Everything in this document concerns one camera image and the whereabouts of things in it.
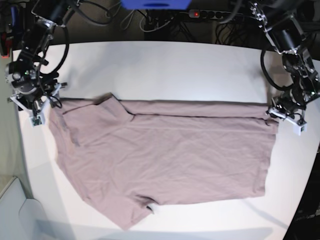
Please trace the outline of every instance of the white table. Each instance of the white table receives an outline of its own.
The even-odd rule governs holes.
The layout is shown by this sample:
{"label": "white table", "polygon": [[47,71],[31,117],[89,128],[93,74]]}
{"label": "white table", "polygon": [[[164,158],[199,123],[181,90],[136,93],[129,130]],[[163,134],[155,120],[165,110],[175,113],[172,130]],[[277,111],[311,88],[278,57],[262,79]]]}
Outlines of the white table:
{"label": "white table", "polygon": [[[49,72],[64,46],[49,48]],[[123,100],[190,100],[266,103],[270,91],[260,67],[261,51],[181,42],[99,42],[70,46],[59,81],[71,98],[112,92]],[[289,80],[281,57],[268,52],[276,81]],[[315,62],[320,70],[320,62]],[[129,232],[85,204],[56,165],[55,140],[46,125],[32,129],[21,112],[24,151],[34,197],[60,239],[281,240],[298,207],[320,141],[320,104],[308,105],[308,132],[297,136],[281,122],[264,197],[191,205],[155,206]]]}

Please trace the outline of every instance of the blue object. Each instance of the blue object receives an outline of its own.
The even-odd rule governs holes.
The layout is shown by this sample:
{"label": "blue object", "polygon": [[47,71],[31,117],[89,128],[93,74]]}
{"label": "blue object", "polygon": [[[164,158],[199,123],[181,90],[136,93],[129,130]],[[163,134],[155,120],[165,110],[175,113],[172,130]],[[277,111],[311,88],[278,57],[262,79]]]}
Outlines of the blue object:
{"label": "blue object", "polygon": [[15,27],[16,23],[18,22],[19,11],[16,6],[12,6],[10,9],[11,9],[12,27]]}
{"label": "blue object", "polygon": [[185,10],[191,0],[121,0],[126,9],[177,9]]}

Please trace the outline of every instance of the black wire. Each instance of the black wire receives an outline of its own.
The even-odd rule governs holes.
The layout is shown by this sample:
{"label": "black wire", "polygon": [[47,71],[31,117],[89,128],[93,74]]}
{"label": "black wire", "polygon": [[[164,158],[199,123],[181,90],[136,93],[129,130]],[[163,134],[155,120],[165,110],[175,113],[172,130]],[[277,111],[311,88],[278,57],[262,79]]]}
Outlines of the black wire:
{"label": "black wire", "polygon": [[227,40],[229,39],[230,35],[233,33],[235,25],[230,28],[230,26],[227,26],[229,31],[226,31],[222,37],[221,37],[221,42],[223,45],[227,45]]}
{"label": "black wire", "polygon": [[197,43],[198,40],[195,38],[195,36],[193,36],[193,34],[190,32],[189,28],[187,27],[185,22],[182,22],[182,25],[185,27],[187,34],[189,35],[189,37],[192,39],[193,42]]}
{"label": "black wire", "polygon": [[243,29],[240,26],[236,26],[235,30],[233,31],[232,35],[229,38],[229,44],[235,44],[236,40],[241,40],[241,36],[243,35]]}
{"label": "black wire", "polygon": [[226,18],[220,20],[220,24],[226,24],[228,22],[230,22],[239,12],[239,9],[242,5],[243,0],[237,0],[234,6],[234,9],[232,10],[232,12],[230,13],[229,16],[227,16]]}
{"label": "black wire", "polygon": [[300,117],[302,118],[302,115],[301,115],[300,113],[298,113],[298,112],[291,113],[291,114],[289,114],[288,116],[292,116],[292,115],[298,115],[298,116],[300,116]]}
{"label": "black wire", "polygon": [[225,24],[223,26],[223,28],[221,28],[221,30],[218,32],[218,36],[217,36],[217,39],[216,39],[216,42],[218,41],[219,44],[222,44],[222,42],[220,42],[220,34],[228,27],[227,24]]}
{"label": "black wire", "polygon": [[142,11],[140,11],[139,9],[137,9],[136,11],[137,11],[138,13],[140,13],[141,15],[143,15],[144,18],[145,18],[145,20],[146,20],[147,22],[149,22],[149,18],[148,18]]}
{"label": "black wire", "polygon": [[54,99],[57,99],[57,98],[56,98],[55,96],[49,95],[49,94],[46,92],[46,90],[45,90],[45,88],[44,88],[44,86],[43,86],[43,84],[42,84],[42,81],[41,81],[41,79],[40,79],[40,76],[41,76],[41,71],[40,71],[40,69],[41,69],[41,66],[42,66],[42,62],[43,62],[44,59],[46,58],[48,48],[49,48],[49,47],[47,47],[47,49],[43,52],[43,57],[41,58],[41,60],[40,60],[40,62],[39,62],[39,65],[38,65],[38,69],[37,69],[38,84],[39,84],[39,86],[40,86],[41,91],[43,92],[43,95],[46,96],[46,98],[49,100],[49,102],[50,102],[50,104],[52,105],[52,107],[57,107],[57,108],[61,109],[61,108],[62,108],[62,103],[61,103],[61,101],[58,101],[58,102],[59,102],[59,105],[58,105],[56,102],[54,102],[54,101],[52,100],[52,98],[54,98]]}
{"label": "black wire", "polygon": [[290,86],[279,86],[277,85],[273,79],[270,77],[266,66],[265,66],[265,54],[267,52],[267,50],[269,49],[270,44],[267,44],[266,47],[262,50],[261,52],[261,56],[260,56],[260,64],[261,64],[261,68],[262,68],[262,72],[266,78],[266,80],[269,82],[269,84],[274,87],[275,89],[279,90],[279,91],[287,91],[289,89],[291,89],[294,85],[291,84]]}
{"label": "black wire", "polygon": [[234,43],[236,40],[241,40],[242,44],[245,44],[245,41],[242,39],[242,36],[244,36],[245,34],[247,34],[247,32],[245,30],[241,30],[237,33],[237,35],[235,35],[233,38],[231,38],[230,42]]}
{"label": "black wire", "polygon": [[66,26],[69,22],[69,20],[73,17],[75,14],[75,10],[71,8],[71,10],[67,13],[66,17],[64,18],[63,25]]}
{"label": "black wire", "polygon": [[94,5],[104,11],[107,12],[108,16],[109,16],[109,20],[107,22],[98,22],[90,17],[88,17],[83,11],[80,10],[80,8],[75,4],[74,0],[66,0],[67,3],[70,5],[70,7],[77,13],[79,14],[81,17],[83,17],[83,19],[89,23],[89,24],[92,24],[92,25],[95,25],[95,26],[99,26],[99,27],[105,27],[107,26],[109,23],[111,23],[111,21],[113,20],[113,15],[111,14],[111,12],[109,11],[109,9],[105,8],[104,6],[101,6],[95,2],[92,2],[92,1],[87,1],[87,0],[82,0],[81,3],[84,3],[84,4],[91,4],[91,5]]}
{"label": "black wire", "polygon": [[192,42],[192,39],[190,39],[187,33],[187,30],[182,26],[181,22],[178,22],[178,27],[179,27],[178,32],[182,33],[188,42]]}
{"label": "black wire", "polygon": [[225,44],[231,45],[231,36],[235,33],[236,30],[237,30],[237,26],[236,24],[233,24],[229,35],[225,39],[225,41],[228,40],[228,42],[226,42]]}
{"label": "black wire", "polygon": [[317,38],[317,33],[314,34],[314,37],[309,45],[309,51],[312,50],[312,48],[314,47],[314,44],[315,44],[315,41],[316,41],[316,38]]}
{"label": "black wire", "polygon": [[56,96],[49,95],[49,97],[54,98],[56,100],[56,102],[54,102],[55,107],[57,107],[58,109],[62,109],[62,107],[63,107],[62,102]]}
{"label": "black wire", "polygon": [[216,26],[215,27],[215,30],[214,30],[214,32],[215,32],[215,44],[218,44],[218,42],[219,42],[219,36],[218,36],[218,30],[219,30],[219,28],[221,27],[222,25],[218,25],[218,26]]}
{"label": "black wire", "polygon": [[32,106],[31,106],[31,110],[32,110],[33,116],[36,116],[38,114],[36,106],[35,106],[35,103],[36,103],[36,100],[33,100],[32,101]]}
{"label": "black wire", "polygon": [[69,37],[69,32],[68,32],[67,27],[63,27],[62,30],[63,30],[64,38],[65,38],[65,48],[64,48],[64,53],[63,53],[62,59],[59,62],[58,66],[56,66],[55,69],[52,70],[52,72],[50,72],[50,73],[40,72],[40,76],[48,76],[53,73],[57,73],[66,61],[66,58],[67,58],[68,52],[69,52],[69,48],[70,48],[70,37]]}

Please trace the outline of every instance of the screw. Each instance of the screw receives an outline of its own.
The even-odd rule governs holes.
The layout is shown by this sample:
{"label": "screw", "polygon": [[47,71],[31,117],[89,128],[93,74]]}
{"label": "screw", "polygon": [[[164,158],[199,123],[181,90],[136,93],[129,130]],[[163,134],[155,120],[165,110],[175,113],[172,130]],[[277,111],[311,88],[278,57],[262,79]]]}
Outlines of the screw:
{"label": "screw", "polygon": [[255,15],[256,12],[257,12],[257,9],[255,7],[250,7],[250,10],[251,10],[253,15]]}
{"label": "screw", "polygon": [[31,79],[36,79],[37,75],[36,75],[36,71],[35,70],[30,70],[30,78]]}
{"label": "screw", "polygon": [[13,74],[13,79],[14,79],[14,80],[19,80],[20,78],[21,78],[20,72],[15,72],[15,73]]}
{"label": "screw", "polygon": [[304,95],[303,100],[308,102],[310,100],[310,96],[308,94]]}

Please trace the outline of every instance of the pink t-shirt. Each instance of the pink t-shirt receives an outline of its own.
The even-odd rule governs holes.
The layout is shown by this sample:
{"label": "pink t-shirt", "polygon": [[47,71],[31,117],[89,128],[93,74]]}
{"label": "pink t-shirt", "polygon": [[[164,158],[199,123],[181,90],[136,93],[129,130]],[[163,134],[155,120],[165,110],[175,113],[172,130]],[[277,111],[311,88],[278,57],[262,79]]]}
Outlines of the pink t-shirt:
{"label": "pink t-shirt", "polygon": [[80,197],[122,229],[148,204],[259,197],[278,123],[266,106],[65,100],[50,113],[57,164]]}

